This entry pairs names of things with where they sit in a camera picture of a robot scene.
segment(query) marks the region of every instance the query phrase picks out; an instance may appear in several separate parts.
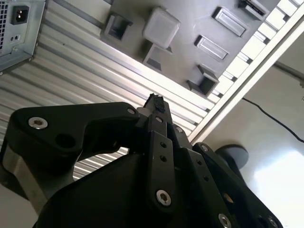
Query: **white wall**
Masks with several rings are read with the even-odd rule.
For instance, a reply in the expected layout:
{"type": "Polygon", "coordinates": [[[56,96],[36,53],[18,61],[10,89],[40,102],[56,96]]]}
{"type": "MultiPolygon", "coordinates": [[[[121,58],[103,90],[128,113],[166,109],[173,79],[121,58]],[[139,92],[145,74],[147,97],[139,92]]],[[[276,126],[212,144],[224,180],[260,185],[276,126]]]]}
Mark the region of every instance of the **white wall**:
{"type": "MultiPolygon", "coordinates": [[[[298,81],[272,67],[245,98],[304,139],[303,96],[298,81]]],[[[249,161],[241,173],[250,189],[285,227],[304,227],[303,143],[245,101],[240,101],[204,142],[214,150],[230,143],[243,145],[249,161]]]]}
{"type": "Polygon", "coordinates": [[[32,228],[37,218],[29,201],[0,185],[1,228],[32,228]]]}

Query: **power socket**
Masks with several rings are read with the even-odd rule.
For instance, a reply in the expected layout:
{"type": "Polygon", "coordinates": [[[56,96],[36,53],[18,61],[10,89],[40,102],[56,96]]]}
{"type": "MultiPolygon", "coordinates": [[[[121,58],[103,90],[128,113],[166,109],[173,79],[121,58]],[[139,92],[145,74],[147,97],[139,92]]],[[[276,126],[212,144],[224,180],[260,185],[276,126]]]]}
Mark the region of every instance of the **power socket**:
{"type": "Polygon", "coordinates": [[[28,6],[14,6],[10,23],[12,25],[21,25],[27,23],[29,15],[28,10],[28,6]]]}

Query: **vent grille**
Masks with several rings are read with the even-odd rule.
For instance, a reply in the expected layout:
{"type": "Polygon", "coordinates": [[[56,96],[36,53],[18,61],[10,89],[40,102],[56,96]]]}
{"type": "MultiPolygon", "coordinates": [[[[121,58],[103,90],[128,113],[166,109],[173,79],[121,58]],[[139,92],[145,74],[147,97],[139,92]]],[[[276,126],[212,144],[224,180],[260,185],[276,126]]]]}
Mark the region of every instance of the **vent grille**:
{"type": "Polygon", "coordinates": [[[0,1],[0,53],[3,48],[4,32],[6,17],[8,13],[8,4],[5,1],[0,1]]]}

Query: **screw head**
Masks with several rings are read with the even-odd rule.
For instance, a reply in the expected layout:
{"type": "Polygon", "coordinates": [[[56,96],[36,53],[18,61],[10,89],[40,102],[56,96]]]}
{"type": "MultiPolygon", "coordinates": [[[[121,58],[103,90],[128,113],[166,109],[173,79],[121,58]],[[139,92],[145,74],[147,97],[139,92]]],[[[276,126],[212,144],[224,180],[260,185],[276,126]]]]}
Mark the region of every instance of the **screw head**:
{"type": "Polygon", "coordinates": [[[208,152],[208,148],[207,148],[207,146],[205,146],[205,145],[201,145],[201,147],[202,147],[202,149],[203,149],[203,151],[204,151],[204,152],[208,152]]]}
{"type": "Polygon", "coordinates": [[[180,127],[176,127],[176,130],[179,132],[179,133],[182,133],[182,129],[180,127]]]}
{"type": "Polygon", "coordinates": [[[219,221],[221,222],[221,224],[223,225],[224,228],[231,228],[231,222],[229,221],[229,219],[227,218],[226,215],[219,214],[218,219],[219,219],[219,221]]]}
{"type": "Polygon", "coordinates": [[[29,126],[35,129],[44,129],[48,126],[48,122],[41,117],[32,117],[28,120],[29,126]]]}
{"type": "Polygon", "coordinates": [[[171,197],[170,195],[164,190],[158,190],[156,192],[156,199],[157,201],[165,207],[171,205],[171,197]]]}
{"type": "Polygon", "coordinates": [[[273,225],[275,228],[278,228],[278,227],[279,227],[272,217],[269,216],[269,217],[268,217],[268,220],[269,220],[269,222],[271,223],[271,225],[273,225]]]}
{"type": "Polygon", "coordinates": [[[135,114],[135,111],[134,111],[133,109],[131,109],[131,108],[128,108],[127,111],[128,111],[129,113],[131,113],[131,114],[135,114]]]}
{"type": "Polygon", "coordinates": [[[162,123],[162,119],[160,117],[155,117],[155,119],[158,121],[158,122],[161,122],[162,123]]]}

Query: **metal frame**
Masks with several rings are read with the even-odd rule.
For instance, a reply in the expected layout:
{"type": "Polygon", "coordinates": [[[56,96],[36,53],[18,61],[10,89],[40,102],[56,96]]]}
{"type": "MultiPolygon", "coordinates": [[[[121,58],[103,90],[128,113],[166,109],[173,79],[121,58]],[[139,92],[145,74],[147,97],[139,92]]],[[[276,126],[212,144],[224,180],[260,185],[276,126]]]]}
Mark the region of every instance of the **metal frame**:
{"type": "Polygon", "coordinates": [[[27,6],[29,7],[28,21],[22,25],[12,25],[10,23],[11,16],[7,17],[6,31],[4,36],[4,46],[2,56],[0,57],[0,71],[14,66],[24,60],[32,57],[36,46],[36,40],[39,32],[39,27],[45,6],[44,0],[18,0],[6,1],[9,5],[8,15],[12,14],[14,6],[27,6]],[[17,43],[9,43],[9,37],[15,34],[22,34],[20,41],[17,43]]]}
{"type": "Polygon", "coordinates": [[[189,136],[191,143],[203,141],[264,73],[304,31],[304,5],[278,31],[257,58],[225,93],[215,107],[189,136]]]}

